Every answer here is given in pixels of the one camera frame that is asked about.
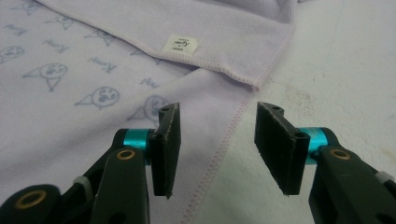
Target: stitched hem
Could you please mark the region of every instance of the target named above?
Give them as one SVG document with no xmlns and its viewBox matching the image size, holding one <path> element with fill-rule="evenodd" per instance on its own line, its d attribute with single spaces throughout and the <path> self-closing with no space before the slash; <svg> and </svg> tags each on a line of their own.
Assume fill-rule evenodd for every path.
<svg viewBox="0 0 396 224">
<path fill-rule="evenodd" d="M 290 32 L 288 33 L 288 38 L 283 41 L 282 46 L 280 47 L 279 52 L 276 54 L 275 58 L 271 61 L 270 65 L 264 70 L 261 76 L 257 78 L 257 80 L 254 83 L 260 83 L 256 85 L 252 85 L 254 91 L 260 91 L 262 89 L 262 83 L 264 80 L 269 76 L 270 72 L 274 69 L 276 63 L 279 61 L 280 57 L 282 56 L 283 52 L 286 49 L 286 46 L 290 43 L 291 38 L 293 37 L 293 33 L 295 31 L 295 22 L 294 22 L 294 9 L 295 9 L 295 1 L 290 1 L 291 6 L 289 7 L 290 10 L 290 16 L 291 16 L 291 21 L 290 24 L 292 25 L 292 28 L 290 29 Z"/>
<path fill-rule="evenodd" d="M 231 120 L 229 126 L 225 130 L 225 134 L 221 139 L 218 149 L 215 151 L 215 155 L 212 157 L 209 166 L 206 168 L 206 171 L 201 178 L 197 188 L 195 189 L 192 197 L 187 205 L 186 210 L 184 211 L 181 220 L 178 224 L 187 224 L 191 223 L 195 217 L 196 211 L 198 210 L 199 205 L 204 198 L 206 190 L 208 189 L 210 183 L 213 180 L 213 177 L 216 174 L 216 171 L 219 169 L 219 165 L 224 158 L 225 153 L 227 152 L 228 148 L 230 147 L 231 140 L 233 138 L 233 134 L 236 132 L 236 128 L 242 117 L 244 116 L 245 112 L 248 109 L 248 105 L 250 101 L 253 99 L 253 94 L 250 94 L 239 106 L 238 110 L 236 111 L 233 119 Z"/>
<path fill-rule="evenodd" d="M 156 50 L 149 49 L 144 44 L 140 43 L 139 41 L 136 41 L 135 39 L 132 39 L 132 38 L 128 38 L 127 36 L 124 36 L 123 34 L 113 30 L 111 27 L 107 27 L 103 24 L 94 23 L 94 22 L 86 20 L 83 16 L 79 16 L 79 15 L 73 13 L 73 11 L 70 8 L 67 8 L 65 6 L 64 6 L 64 8 L 57 7 L 56 5 L 53 5 L 52 3 L 45 1 L 45 0 L 36 0 L 36 1 L 40 2 L 44 6 L 50 8 L 54 11 L 57 11 L 67 17 L 73 18 L 74 20 L 77 20 L 77 21 L 81 21 L 87 25 L 90 25 L 91 27 L 103 30 L 111 35 L 114 35 L 118 39 L 121 39 L 129 44 L 136 46 L 137 48 L 141 49 L 143 52 L 147 53 L 151 57 L 165 59 L 165 60 L 174 61 L 174 62 L 178 62 L 178 63 L 187 63 L 190 65 L 198 66 L 198 67 L 201 67 L 201 68 L 204 68 L 207 70 L 211 70 L 214 72 L 224 73 L 227 76 L 231 77 L 232 79 L 234 79 L 238 82 L 248 84 L 255 91 L 259 91 L 261 89 L 262 82 L 268 76 L 268 74 L 271 72 L 272 68 L 274 67 L 275 63 L 277 62 L 278 58 L 280 57 L 281 53 L 283 52 L 283 49 L 286 47 L 286 44 L 289 43 L 289 39 L 290 39 L 290 36 L 289 36 L 288 40 L 284 41 L 285 44 L 281 47 L 281 50 L 276 54 L 275 59 L 263 71 L 263 73 L 258 78 L 253 79 L 253 78 L 238 75 L 238 73 L 235 72 L 233 69 L 231 69 L 230 67 L 225 66 L 221 63 L 212 63 L 212 62 L 209 62 L 209 61 L 206 61 L 203 59 L 192 58 L 191 56 L 187 56 L 187 55 L 183 55 L 183 54 L 177 54 L 177 53 L 171 53 L 171 52 L 159 52 Z M 253 70 L 253 73 L 259 74 L 259 73 L 261 73 L 261 71 Z"/>
</svg>

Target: screw hole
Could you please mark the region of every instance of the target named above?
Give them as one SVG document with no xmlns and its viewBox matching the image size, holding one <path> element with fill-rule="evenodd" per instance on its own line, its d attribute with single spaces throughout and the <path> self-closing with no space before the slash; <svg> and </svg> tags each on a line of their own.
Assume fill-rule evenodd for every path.
<svg viewBox="0 0 396 224">
<path fill-rule="evenodd" d="M 15 206 L 18 209 L 26 209 L 41 203 L 47 196 L 47 192 L 43 189 L 34 190 L 20 197 Z"/>
<path fill-rule="evenodd" d="M 350 155 L 343 150 L 332 149 L 330 152 L 334 155 L 334 157 L 338 159 L 346 160 L 346 161 L 350 159 Z"/>
<path fill-rule="evenodd" d="M 125 214 L 116 213 L 116 214 L 113 214 L 113 216 L 111 216 L 108 219 L 108 224 L 122 224 L 125 220 L 126 220 Z"/>
<path fill-rule="evenodd" d="M 117 159 L 121 161 L 127 161 L 134 156 L 134 151 L 130 149 L 125 149 L 119 153 L 117 153 Z"/>
</svg>

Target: fabric label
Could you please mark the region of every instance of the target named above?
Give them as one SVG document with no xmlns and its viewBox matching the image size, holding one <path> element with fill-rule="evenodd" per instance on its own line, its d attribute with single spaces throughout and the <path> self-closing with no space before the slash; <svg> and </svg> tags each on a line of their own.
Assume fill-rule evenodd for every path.
<svg viewBox="0 0 396 224">
<path fill-rule="evenodd" d="M 163 51 L 192 55 L 198 47 L 198 40 L 192 37 L 171 35 Z"/>
</svg>

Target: fabric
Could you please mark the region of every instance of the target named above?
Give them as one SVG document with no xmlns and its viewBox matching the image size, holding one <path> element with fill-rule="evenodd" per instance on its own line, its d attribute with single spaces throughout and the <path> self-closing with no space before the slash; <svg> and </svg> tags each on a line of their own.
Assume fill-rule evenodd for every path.
<svg viewBox="0 0 396 224">
<path fill-rule="evenodd" d="M 152 195 L 148 167 L 150 213 L 191 222 L 290 40 L 294 2 L 40 2 L 0 1 L 0 202 L 35 184 L 64 192 L 116 130 L 158 127 L 158 108 L 179 102 L 174 196 Z M 196 48 L 163 51 L 173 35 Z"/>
</svg>

